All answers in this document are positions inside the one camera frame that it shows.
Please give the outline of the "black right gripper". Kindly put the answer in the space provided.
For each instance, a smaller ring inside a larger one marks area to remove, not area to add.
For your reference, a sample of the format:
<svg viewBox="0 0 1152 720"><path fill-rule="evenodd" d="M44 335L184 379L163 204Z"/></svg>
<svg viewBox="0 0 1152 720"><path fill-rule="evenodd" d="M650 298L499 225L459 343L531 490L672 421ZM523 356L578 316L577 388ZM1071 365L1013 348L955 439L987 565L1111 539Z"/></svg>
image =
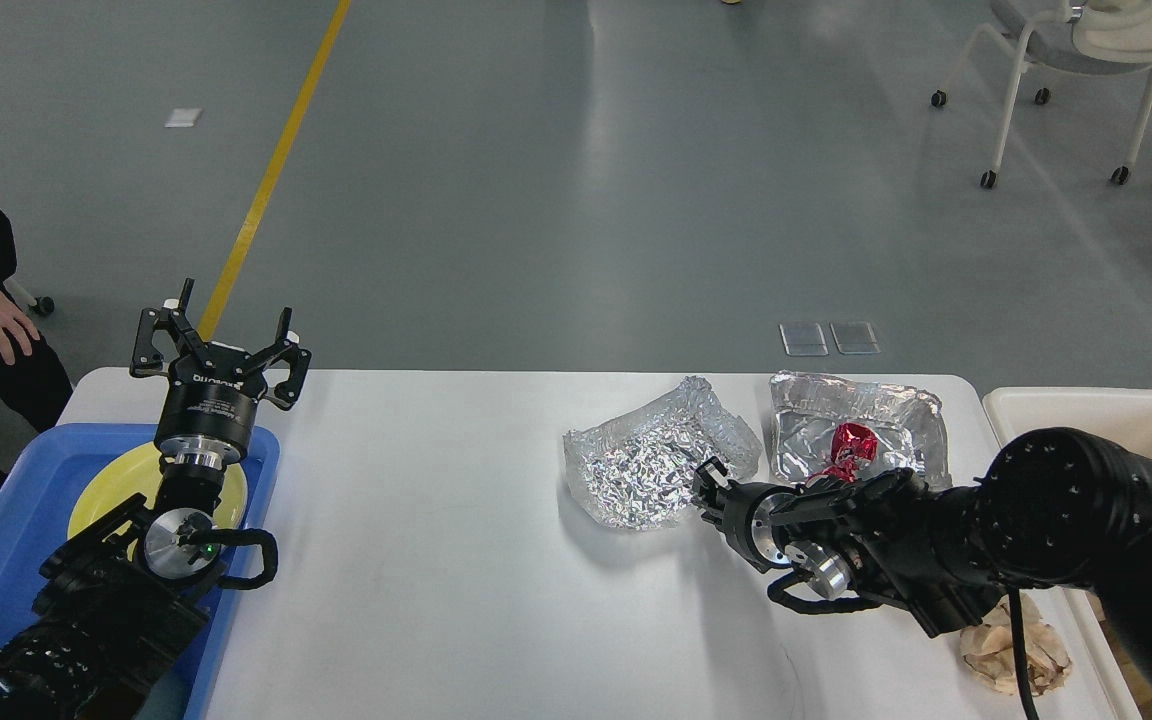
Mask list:
<svg viewBox="0 0 1152 720"><path fill-rule="evenodd" d="M787 535L771 523L771 515L795 497L791 488L770 483L733 483L719 457L695 469L692 503L705 523L719 526L728 547L759 573L783 571L791 560L785 552Z"/></svg>

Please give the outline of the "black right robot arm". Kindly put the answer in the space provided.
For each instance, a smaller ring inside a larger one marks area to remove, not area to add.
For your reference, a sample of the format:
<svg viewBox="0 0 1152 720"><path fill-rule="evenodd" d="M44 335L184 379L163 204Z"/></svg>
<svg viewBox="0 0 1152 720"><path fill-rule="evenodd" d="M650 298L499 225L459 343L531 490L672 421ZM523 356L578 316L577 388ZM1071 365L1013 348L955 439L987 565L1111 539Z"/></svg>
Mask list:
<svg viewBox="0 0 1152 720"><path fill-rule="evenodd" d="M890 606L937 637L1007 600L1021 661L1021 591L1083 589L1152 685L1152 458L1108 439L1030 430L975 486L943 491L909 468L805 488L740 483L708 457L692 495L737 555L780 571L767 594L786 609Z"/></svg>

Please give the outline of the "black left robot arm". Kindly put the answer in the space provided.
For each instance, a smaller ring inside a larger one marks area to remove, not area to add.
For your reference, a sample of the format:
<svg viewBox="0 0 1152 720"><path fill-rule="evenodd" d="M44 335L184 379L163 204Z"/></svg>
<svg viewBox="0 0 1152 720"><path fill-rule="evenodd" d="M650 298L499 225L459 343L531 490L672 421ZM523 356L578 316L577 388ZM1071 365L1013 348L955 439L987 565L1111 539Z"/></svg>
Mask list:
<svg viewBox="0 0 1152 720"><path fill-rule="evenodd" d="M132 492L41 561L36 619L0 646L0 719L78 719L93 706L136 715L209 624L207 593L276 577L274 535L219 526L218 507L262 401L291 409L311 354L291 331L291 306L260 350L204 340L187 316L192 288L146 306L134 338L129 373L168 382L156 497Z"/></svg>

